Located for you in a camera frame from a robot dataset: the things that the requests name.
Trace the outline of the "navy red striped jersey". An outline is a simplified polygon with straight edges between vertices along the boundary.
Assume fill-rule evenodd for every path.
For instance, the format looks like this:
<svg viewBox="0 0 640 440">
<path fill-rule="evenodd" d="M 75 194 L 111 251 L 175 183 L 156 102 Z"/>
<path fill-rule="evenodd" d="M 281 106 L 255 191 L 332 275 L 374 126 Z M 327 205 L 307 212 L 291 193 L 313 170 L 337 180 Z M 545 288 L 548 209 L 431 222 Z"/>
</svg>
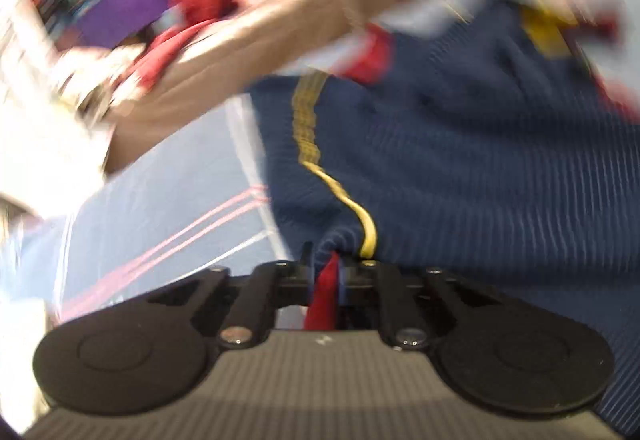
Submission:
<svg viewBox="0 0 640 440">
<path fill-rule="evenodd" d="M 250 87 L 274 220 L 311 264 L 439 267 L 582 321 L 615 356 L 599 415 L 639 432 L 639 119 L 545 4 L 486 0 L 433 35 L 373 30 L 339 75 Z"/>
</svg>

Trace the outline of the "blue plaid bed sheet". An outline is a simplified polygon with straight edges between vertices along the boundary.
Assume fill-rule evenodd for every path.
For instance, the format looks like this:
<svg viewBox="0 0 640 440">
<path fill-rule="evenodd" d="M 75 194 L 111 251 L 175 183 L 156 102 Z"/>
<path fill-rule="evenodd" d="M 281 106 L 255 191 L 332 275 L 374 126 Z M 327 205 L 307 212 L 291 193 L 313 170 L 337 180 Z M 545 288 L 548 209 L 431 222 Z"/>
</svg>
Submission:
<svg viewBox="0 0 640 440">
<path fill-rule="evenodd" d="M 378 22 L 436 33 L 482 0 L 405 0 Z M 639 84 L 639 0 L 620 5 L 618 48 L 587 47 L 608 78 Z M 189 123 L 61 219 L 15 225 L 1 248 L 1 312 L 32 309 L 60 320 L 222 266 L 244 275 L 288 257 L 262 184 L 262 141 L 250 97 L 237 94 Z"/>
</svg>

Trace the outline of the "red jacket on bed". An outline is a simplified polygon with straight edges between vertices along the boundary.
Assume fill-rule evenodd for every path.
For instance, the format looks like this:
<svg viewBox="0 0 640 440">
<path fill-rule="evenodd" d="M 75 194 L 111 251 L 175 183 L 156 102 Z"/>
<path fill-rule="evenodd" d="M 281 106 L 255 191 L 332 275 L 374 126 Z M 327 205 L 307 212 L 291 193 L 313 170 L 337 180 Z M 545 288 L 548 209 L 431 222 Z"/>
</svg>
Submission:
<svg viewBox="0 0 640 440">
<path fill-rule="evenodd" d="M 195 37 L 238 8 L 237 0 L 169 0 L 180 21 L 155 37 L 126 72 L 115 89 L 118 96 L 139 99 L 160 82 L 166 70 Z"/>
</svg>

